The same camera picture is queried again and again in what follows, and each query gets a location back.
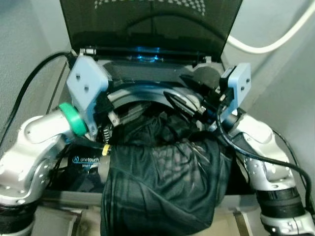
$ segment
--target black plastic part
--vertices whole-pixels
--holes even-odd
[[[77,61],[77,58],[76,56],[73,56],[73,55],[69,55],[68,57],[68,64],[69,64],[69,69],[71,70],[75,64],[75,62]]]
[[[241,5],[235,1],[200,1],[189,5],[167,1],[61,0],[71,46],[146,47],[201,53],[220,61]]]
[[[220,93],[217,93],[214,89],[210,90],[208,95],[205,96],[203,100],[203,106],[216,113],[217,108],[220,104],[220,97]]]
[[[194,80],[192,75],[182,74],[179,77],[184,81],[184,83],[188,86],[188,88],[192,89],[193,91],[203,96],[206,96],[211,90],[204,83],[197,82],[196,80]]]
[[[231,173],[225,195],[251,195],[255,194],[254,190],[246,182],[236,158],[232,159]]]
[[[114,110],[114,106],[107,98],[107,95],[108,93],[101,92],[96,99],[94,120],[97,125],[100,125],[107,120],[108,113]]]
[[[102,159],[102,149],[95,147],[75,146],[68,151],[68,165],[50,186],[50,190],[76,191],[76,192],[97,192],[101,193],[104,183],[101,182],[97,164]]]
[[[112,47],[93,47],[96,49],[97,54],[86,54],[94,59],[110,59],[110,60],[128,60],[135,62],[146,63],[175,63],[183,65],[196,65],[206,62],[206,54],[200,52],[178,52],[159,50],[156,52],[156,48],[142,47],[139,50],[134,48],[112,48]]]
[[[19,232],[29,226],[38,202],[21,206],[0,205],[0,235]]]
[[[279,191],[257,191],[261,213],[272,218],[291,218],[305,214],[296,188]]]
[[[222,125],[226,132],[230,131],[235,123],[238,121],[239,117],[233,114],[230,114],[223,122]]]
[[[223,104],[225,106],[229,106],[232,102],[232,100],[234,99],[234,89],[232,88],[227,88],[223,94],[225,95],[225,99],[223,100]]]
[[[236,67],[227,69],[223,73],[223,75],[221,76],[220,81],[219,81],[221,92],[224,92],[225,90],[227,90],[227,88],[228,88],[228,79],[229,79],[230,75],[232,74],[232,72],[234,71],[235,68]]]

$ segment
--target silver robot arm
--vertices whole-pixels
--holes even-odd
[[[229,132],[247,151],[289,162],[272,129],[243,114]],[[313,218],[302,205],[291,169],[241,156],[261,207],[261,222],[272,236],[315,236]]]
[[[74,129],[74,122],[81,127]],[[58,153],[75,133],[86,132],[79,113],[69,104],[22,124],[16,143],[0,159],[1,236],[30,234],[37,201],[48,184]]]
[[[67,79],[73,105],[25,121],[16,143],[0,159],[0,236],[27,236],[57,155],[75,136],[95,140],[96,98],[110,75],[91,58],[78,56]]]

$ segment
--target black fabric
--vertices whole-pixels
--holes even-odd
[[[34,220],[38,202],[21,206],[0,205],[0,235],[25,229]]]
[[[193,131],[166,113],[114,130],[102,236],[180,236],[211,225],[231,160],[209,134],[190,141]]]

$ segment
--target gray wall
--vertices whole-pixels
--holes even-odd
[[[311,0],[243,0],[231,35],[253,46],[267,46],[283,36],[305,12]],[[273,82],[281,69],[295,53],[302,50],[304,41],[315,30],[315,16],[286,44],[279,49],[262,55],[244,53],[229,44],[224,49],[228,64],[250,62],[252,66],[252,89],[242,104],[249,109]]]
[[[0,0],[0,127],[30,72],[49,54],[69,45],[57,0]],[[62,62],[55,61],[35,78],[23,98],[0,154],[27,118],[46,112]]]
[[[315,199],[315,30],[249,113],[281,131],[313,179]]]

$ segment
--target black cable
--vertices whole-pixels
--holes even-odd
[[[53,169],[50,171],[51,176],[49,179],[49,182],[47,184],[47,187],[51,187],[51,185],[54,183],[54,180],[57,178],[58,175],[58,171],[61,169],[66,169],[67,167],[62,167],[60,168],[60,164],[62,162],[62,160],[67,157],[68,153],[70,150],[72,150],[72,148],[74,147],[73,144],[67,145],[63,148],[63,150],[61,150],[61,152],[58,153],[58,155],[56,156],[57,158],[57,162],[55,163],[55,166],[53,167]]]
[[[251,183],[251,178],[250,178],[250,174],[248,173],[248,170],[246,169],[246,167],[245,167],[245,164],[244,164],[244,162],[242,161],[242,159],[238,156],[238,155],[236,155],[236,158],[237,158],[237,160],[239,161],[239,163],[240,163],[240,165],[244,168],[244,170],[245,170],[245,172],[246,172],[246,174],[247,174],[247,183],[246,184],[250,184]]]
[[[99,142],[95,142],[95,141],[91,141],[85,137],[76,137],[72,141],[72,144],[77,145],[77,146],[84,146],[84,147],[88,147],[88,148],[98,149],[98,150],[103,150],[103,148],[104,148],[104,144],[99,143]]]
[[[287,149],[289,150],[289,152],[290,152],[290,154],[291,154],[291,156],[292,156],[292,159],[293,159],[295,165],[298,166],[298,167],[300,167],[300,163],[298,162],[297,157],[296,157],[296,154],[295,154],[295,152],[294,152],[292,146],[291,146],[290,143],[288,142],[288,140],[287,140],[280,132],[278,132],[278,131],[275,130],[274,128],[272,128],[272,131],[284,142],[284,144],[286,145]],[[305,190],[306,190],[306,182],[305,182],[305,180],[303,179],[303,177],[302,177],[302,175],[301,175],[300,173],[299,173],[299,175],[300,175],[300,177],[301,177],[303,186],[304,186],[304,188],[305,188]],[[313,198],[312,198],[312,197],[310,198],[310,201],[311,201],[311,207],[312,207],[312,209],[313,209],[313,212],[315,212],[314,207],[313,207],[314,205],[313,205]]]
[[[6,121],[6,123],[4,124],[3,128],[1,129],[1,134],[0,134],[0,148],[1,145],[4,141],[5,136],[7,135],[7,132],[9,130],[9,127],[11,125],[11,123],[14,120],[14,117],[19,109],[19,106],[21,104],[22,98],[26,92],[26,90],[28,89],[30,83],[32,82],[32,80],[34,79],[34,77],[36,76],[36,74],[51,60],[60,57],[60,56],[65,56],[68,60],[71,60],[73,58],[73,54],[71,52],[58,52],[55,54],[50,55],[49,57],[47,57],[46,59],[44,59],[32,72],[31,74],[27,77],[27,79],[25,80],[17,98],[16,101],[14,103],[14,106],[12,108],[12,111],[8,117],[8,120]]]
[[[172,11],[172,10],[164,10],[164,11],[157,11],[157,12],[153,12],[153,13],[149,13],[147,15],[144,15],[142,17],[139,17],[138,19],[135,19],[131,22],[129,22],[123,29],[123,33],[128,33],[128,29],[132,26],[135,26],[147,19],[151,19],[153,17],[161,17],[161,16],[176,16],[176,17],[180,17],[180,18],[184,18],[187,20],[190,20],[192,22],[195,22],[196,24],[202,26],[203,28],[205,28],[206,30],[208,30],[209,32],[213,33],[216,37],[222,39],[222,40],[226,40],[226,37],[217,29],[215,29],[213,26],[205,23],[203,21],[203,19],[198,19],[196,17],[193,17],[191,15],[185,14],[183,12],[178,12],[178,11]]]
[[[299,226],[296,223],[296,220],[293,218],[294,222],[295,222],[295,226],[296,226],[296,230],[297,230],[297,235],[300,235],[300,230],[299,230]]]
[[[50,99],[49,104],[48,104],[48,107],[47,107],[46,115],[50,112],[51,105],[53,104],[54,98],[55,98],[55,96],[56,96],[56,92],[57,92],[57,90],[58,90],[58,87],[59,87],[60,81],[61,81],[61,79],[62,79],[62,77],[63,77],[63,73],[64,73],[64,70],[65,70],[66,66],[67,66],[67,62],[64,63],[63,69],[61,70],[61,73],[60,73],[60,75],[59,75],[58,81],[57,81],[57,83],[56,83],[56,86],[55,86],[55,88],[54,88],[53,94],[52,94],[52,96],[51,96],[51,99]]]
[[[296,158],[296,155],[295,155],[295,152],[293,151],[290,143],[286,140],[286,138],[281,134],[279,133],[277,130],[275,130],[274,128],[272,128],[272,131],[284,142],[284,144],[286,145],[287,149],[289,150],[291,156],[292,156],[292,159],[295,163],[296,166],[300,166],[299,162],[297,161],[297,158]],[[304,179],[302,178],[302,175],[300,174],[300,177],[302,179],[302,183],[304,185],[304,188],[306,189],[306,183],[304,181]]]
[[[305,183],[306,183],[306,194],[305,194],[305,205],[306,205],[306,210],[309,211],[311,214],[313,214],[312,212],[312,204],[311,204],[311,191],[312,191],[312,181],[310,176],[301,168],[299,168],[296,165],[293,165],[291,163],[288,162],[283,162],[283,161],[278,161],[278,160],[274,160],[274,159],[270,159],[264,156],[260,156],[254,153],[251,153],[249,151],[246,151],[245,149],[237,146],[236,144],[233,143],[233,141],[230,139],[230,137],[226,134],[226,132],[223,129],[223,126],[221,124],[221,113],[223,108],[225,107],[224,104],[220,104],[217,110],[217,118],[216,118],[216,124],[218,127],[219,132],[221,133],[223,139],[226,141],[227,144],[229,144],[235,151],[239,152],[240,154],[252,158],[252,159],[256,159],[259,161],[264,161],[264,162],[268,162],[271,164],[275,164],[275,165],[280,165],[280,166],[284,166],[284,167],[289,167],[295,171],[297,171],[299,174],[301,174],[304,179],[305,179]]]

